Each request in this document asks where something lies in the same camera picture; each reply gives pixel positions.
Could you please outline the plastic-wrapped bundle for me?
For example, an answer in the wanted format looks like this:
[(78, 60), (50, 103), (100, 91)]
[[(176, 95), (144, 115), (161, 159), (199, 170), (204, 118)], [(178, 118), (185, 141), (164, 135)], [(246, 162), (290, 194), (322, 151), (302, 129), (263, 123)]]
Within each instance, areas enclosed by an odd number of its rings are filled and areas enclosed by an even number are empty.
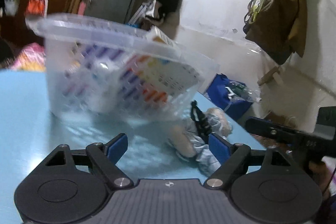
[(211, 133), (227, 139), (232, 133), (232, 126), (222, 109), (212, 107), (203, 112), (197, 101), (193, 101), (189, 118), (173, 126), (168, 133), (167, 143), (175, 149), (180, 159), (196, 162), (200, 172), (210, 176), (221, 166), (209, 148)]

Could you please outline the blue shopping bag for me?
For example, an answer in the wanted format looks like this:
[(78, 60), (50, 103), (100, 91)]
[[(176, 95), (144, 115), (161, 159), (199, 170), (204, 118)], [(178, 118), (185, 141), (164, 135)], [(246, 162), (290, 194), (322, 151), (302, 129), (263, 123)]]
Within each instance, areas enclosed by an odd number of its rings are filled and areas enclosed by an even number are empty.
[(245, 83), (217, 74), (205, 92), (206, 97), (233, 120), (239, 120), (252, 106), (261, 101)]

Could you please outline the orange white plastic bag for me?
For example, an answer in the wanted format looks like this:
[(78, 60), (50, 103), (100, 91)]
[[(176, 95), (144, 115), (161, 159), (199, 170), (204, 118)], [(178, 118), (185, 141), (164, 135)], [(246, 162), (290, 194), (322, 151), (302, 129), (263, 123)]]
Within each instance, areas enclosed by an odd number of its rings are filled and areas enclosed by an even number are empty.
[(29, 0), (25, 10), (25, 16), (34, 15), (46, 17), (49, 6), (49, 0)]

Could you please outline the pink floral blanket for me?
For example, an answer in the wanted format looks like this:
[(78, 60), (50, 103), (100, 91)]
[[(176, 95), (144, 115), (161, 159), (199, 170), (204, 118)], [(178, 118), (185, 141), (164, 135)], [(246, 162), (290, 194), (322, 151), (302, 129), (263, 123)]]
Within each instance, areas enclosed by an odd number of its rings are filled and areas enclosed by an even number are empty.
[(10, 69), (14, 71), (44, 72), (46, 70), (45, 59), (45, 48), (38, 43), (32, 43), (20, 51)]

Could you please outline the brown hanging bag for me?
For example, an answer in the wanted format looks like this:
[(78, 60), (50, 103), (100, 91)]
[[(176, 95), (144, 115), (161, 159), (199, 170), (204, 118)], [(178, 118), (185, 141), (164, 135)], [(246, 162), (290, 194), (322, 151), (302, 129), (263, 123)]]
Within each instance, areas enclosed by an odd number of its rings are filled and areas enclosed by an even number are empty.
[(256, 43), (275, 63), (305, 52), (306, 0), (251, 0), (244, 16), (245, 38)]

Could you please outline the clear plastic basket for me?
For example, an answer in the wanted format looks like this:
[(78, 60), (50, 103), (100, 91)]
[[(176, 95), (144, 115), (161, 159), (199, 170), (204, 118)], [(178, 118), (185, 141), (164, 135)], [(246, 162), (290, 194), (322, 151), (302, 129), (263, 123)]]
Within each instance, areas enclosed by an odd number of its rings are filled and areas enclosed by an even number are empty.
[(170, 40), (154, 28), (144, 31), (120, 23), (75, 14), (28, 16), (26, 25), (43, 39), (50, 110), (69, 123), (173, 121), (193, 97), (177, 103), (130, 105), (118, 97), (126, 53), (136, 51), (189, 64), (205, 88), (219, 66), (209, 57)]

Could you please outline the orange white medicine box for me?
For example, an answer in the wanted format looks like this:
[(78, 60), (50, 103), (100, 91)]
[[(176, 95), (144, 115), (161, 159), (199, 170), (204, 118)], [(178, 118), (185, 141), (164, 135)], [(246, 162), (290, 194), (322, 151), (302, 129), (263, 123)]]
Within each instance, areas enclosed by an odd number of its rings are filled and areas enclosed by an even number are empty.
[(203, 78), (189, 64), (130, 51), (119, 81), (123, 103), (158, 106), (193, 97)]

